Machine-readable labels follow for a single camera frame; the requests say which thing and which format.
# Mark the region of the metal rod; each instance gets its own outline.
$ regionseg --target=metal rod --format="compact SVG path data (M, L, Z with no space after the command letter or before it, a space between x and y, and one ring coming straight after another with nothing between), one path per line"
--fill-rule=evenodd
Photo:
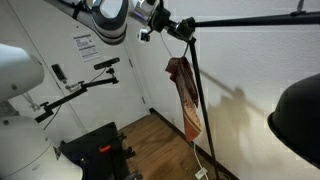
M197 22L194 27L279 26L320 24L320 12Z
M193 38L189 42L189 47L190 47L190 52L191 52L191 57L192 57L192 63L193 63L193 69L194 69L194 74L195 74L195 78L196 78L196 83L197 83L197 87L198 87L198 93L199 93L199 98L200 98L200 103L201 103L201 108L202 108L202 113L203 113L203 119L204 119L204 123L206 126L211 157L212 157L212 161L214 164L214 171L216 173L216 178L219 180L218 164L217 164L216 156L214 153L210 124L209 124L209 120L208 120L208 113L207 113L206 103L204 100L204 95L203 95L203 90L202 90L201 76L200 76L200 70L199 70L199 65L198 65L195 42L196 42L196 39Z
M81 94L87 92L87 88L90 88L90 87L94 87L94 86L99 86L99 85L102 85L102 84L108 84L108 83L118 83L119 81L117 80L116 77L113 77L113 78L109 78L109 79L104 79L104 80L100 80L100 81L95 81L95 82L91 82L91 83L86 83L86 84L81 84L81 89L54 102L54 103L51 103L49 105L46 105L43 109L46 111L45 113L43 113L42 115L38 116L37 118L35 118L35 120L40 123L42 121L44 121L45 119L47 119L48 117L50 117L51 115L53 115L53 112L52 112L52 109L58 107L58 106L61 106L62 104L80 96Z

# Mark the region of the wooden floor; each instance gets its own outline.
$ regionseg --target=wooden floor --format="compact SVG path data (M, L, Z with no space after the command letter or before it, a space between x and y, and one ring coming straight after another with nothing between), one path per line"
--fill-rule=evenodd
M129 160L131 172L138 170L145 180L193 180L200 170L193 148L178 136L158 116L152 114L123 128L136 156ZM208 169L209 179L214 179L213 167L198 155Z

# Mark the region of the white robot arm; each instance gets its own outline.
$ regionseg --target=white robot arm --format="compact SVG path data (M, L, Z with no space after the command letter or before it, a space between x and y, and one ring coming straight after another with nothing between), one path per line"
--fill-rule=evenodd
M23 49L0 44L0 102L21 95L44 79L40 61ZM82 170L59 154L30 117L0 118L1 180L80 180Z
M0 44L0 102L41 84L44 71L36 57L23 49Z
M92 29L105 43L118 45L126 37L127 15L147 25L156 0L45 0Z

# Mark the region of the camera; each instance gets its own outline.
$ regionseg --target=camera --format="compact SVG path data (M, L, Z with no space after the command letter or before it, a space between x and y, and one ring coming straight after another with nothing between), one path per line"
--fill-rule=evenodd
M138 41L142 44L150 41L150 35L147 29L140 29L138 34Z

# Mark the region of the hanging towel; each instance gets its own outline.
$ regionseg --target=hanging towel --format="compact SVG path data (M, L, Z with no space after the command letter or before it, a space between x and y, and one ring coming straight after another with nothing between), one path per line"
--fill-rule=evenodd
M192 141L201 132L200 120L196 113L198 92L186 57L171 58L166 71L175 82L183 110L184 129L187 141Z

